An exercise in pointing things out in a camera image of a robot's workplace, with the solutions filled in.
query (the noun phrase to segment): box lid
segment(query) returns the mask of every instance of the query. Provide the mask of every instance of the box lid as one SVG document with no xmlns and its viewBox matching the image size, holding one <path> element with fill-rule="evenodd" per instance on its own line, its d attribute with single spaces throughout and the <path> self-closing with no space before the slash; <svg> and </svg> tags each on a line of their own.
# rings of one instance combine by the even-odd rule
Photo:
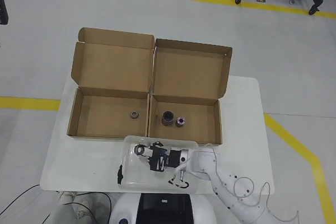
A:
<svg viewBox="0 0 336 224">
<path fill-rule="evenodd" d="M 156 40 L 153 93 L 217 100 L 226 92 L 232 48 Z"/>
<path fill-rule="evenodd" d="M 82 28 L 78 41 L 71 77 L 80 87 L 147 94 L 152 81 L 153 35 Z"/>
</svg>

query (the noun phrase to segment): gray floor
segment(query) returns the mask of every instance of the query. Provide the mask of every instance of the gray floor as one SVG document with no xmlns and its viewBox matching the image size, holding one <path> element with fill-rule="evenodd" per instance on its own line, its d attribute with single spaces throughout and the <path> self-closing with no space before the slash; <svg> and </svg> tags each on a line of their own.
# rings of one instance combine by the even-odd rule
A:
<svg viewBox="0 0 336 224">
<path fill-rule="evenodd" d="M 60 99 L 84 26 L 233 47 L 230 74 L 256 78 L 264 112 L 319 157 L 336 213 L 336 20 L 189 0 L 6 2 L 11 20 L 0 27 L 0 96 Z M 299 4 L 309 8 L 312 1 Z M 336 12 L 336 1 L 321 10 Z M 55 115 L 0 109 L 0 212 L 39 183 Z M 309 164 L 267 133 L 276 187 L 270 207 L 282 218 L 298 209 L 301 223 L 325 223 Z M 0 223 L 41 223 L 56 202 L 56 192 L 33 189 Z"/>
</svg>

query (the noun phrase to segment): transparent plastic bin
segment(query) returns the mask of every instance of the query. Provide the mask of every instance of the transparent plastic bin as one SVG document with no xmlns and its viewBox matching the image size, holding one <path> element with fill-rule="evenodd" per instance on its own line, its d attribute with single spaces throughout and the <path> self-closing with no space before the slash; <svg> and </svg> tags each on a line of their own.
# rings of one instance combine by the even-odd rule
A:
<svg viewBox="0 0 336 224">
<path fill-rule="evenodd" d="M 198 149 L 198 144 L 193 141 L 181 141 L 172 139 L 148 138 L 138 136 L 127 136 L 124 138 L 122 153 L 122 174 L 123 179 L 120 188 L 125 190 L 134 190 L 140 192 L 165 192 L 165 193 L 195 193 L 197 191 L 198 179 L 192 174 L 184 174 L 184 181 L 189 183 L 186 189 L 179 188 L 168 183 L 174 176 L 174 168 L 167 167 L 164 172 L 150 170 L 147 158 L 137 156 L 134 153 L 134 147 L 137 144 L 150 146 L 160 141 L 169 150 L 189 150 L 188 158 L 194 150 Z M 151 156 L 152 150 L 146 149 L 144 155 Z"/>
</svg>

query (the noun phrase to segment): open cardboard box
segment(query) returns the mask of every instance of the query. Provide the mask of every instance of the open cardboard box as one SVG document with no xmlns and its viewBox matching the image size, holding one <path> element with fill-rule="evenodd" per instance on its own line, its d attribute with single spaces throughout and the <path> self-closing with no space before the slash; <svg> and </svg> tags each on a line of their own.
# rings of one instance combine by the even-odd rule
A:
<svg viewBox="0 0 336 224">
<path fill-rule="evenodd" d="M 157 39 L 148 136 L 222 144 L 218 99 L 226 92 L 231 56 L 226 46 Z M 166 110 L 185 124 L 164 126 Z"/>
<path fill-rule="evenodd" d="M 146 136 L 153 35 L 82 28 L 72 64 L 78 84 L 67 134 L 72 137 Z M 137 119 L 130 112 L 139 112 Z"/>
</svg>

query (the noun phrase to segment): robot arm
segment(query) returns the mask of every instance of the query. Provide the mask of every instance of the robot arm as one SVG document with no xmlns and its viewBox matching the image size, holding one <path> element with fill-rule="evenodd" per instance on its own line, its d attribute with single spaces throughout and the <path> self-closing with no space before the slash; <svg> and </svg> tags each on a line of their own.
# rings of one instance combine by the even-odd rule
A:
<svg viewBox="0 0 336 224">
<path fill-rule="evenodd" d="M 215 195 L 219 197 L 227 209 L 230 209 L 241 223 L 274 224 L 280 223 L 280 221 L 293 221 L 295 218 L 298 220 L 298 213 L 293 219 L 286 221 L 274 216 L 269 211 L 267 202 L 264 204 L 260 201 L 260 196 L 259 199 L 256 199 L 252 195 L 254 185 L 251 188 L 247 188 L 242 183 L 243 181 L 240 181 L 240 179 L 249 178 L 226 175 L 217 166 L 218 154 L 215 153 L 213 148 L 209 151 L 203 149 L 202 151 L 197 150 L 191 153 L 185 149 L 180 151 L 171 150 L 168 153 L 168 150 L 162 148 L 162 146 L 163 144 L 160 142 L 155 142 L 149 147 L 138 144 L 135 146 L 134 153 L 137 156 L 148 157 L 148 163 L 152 171 L 164 172 L 166 167 L 174 168 L 176 174 L 180 172 L 179 180 L 182 183 L 184 183 L 185 172 L 203 180 L 210 180 Z M 149 148 L 152 151 L 152 156 L 144 155 L 145 148 Z M 174 179 L 175 175 L 169 183 L 174 184 Z M 180 188 L 188 188 L 189 184 L 185 183 L 185 185 L 175 185 Z"/>
<path fill-rule="evenodd" d="M 250 195 L 253 189 L 243 186 L 236 176 L 226 175 L 216 166 L 216 155 L 213 152 L 199 152 L 197 159 L 200 170 L 196 171 L 209 176 L 215 194 L 241 223 L 278 223 L 265 204 Z M 234 196 L 234 188 L 238 192 L 246 192 L 245 196 Z"/>
</svg>

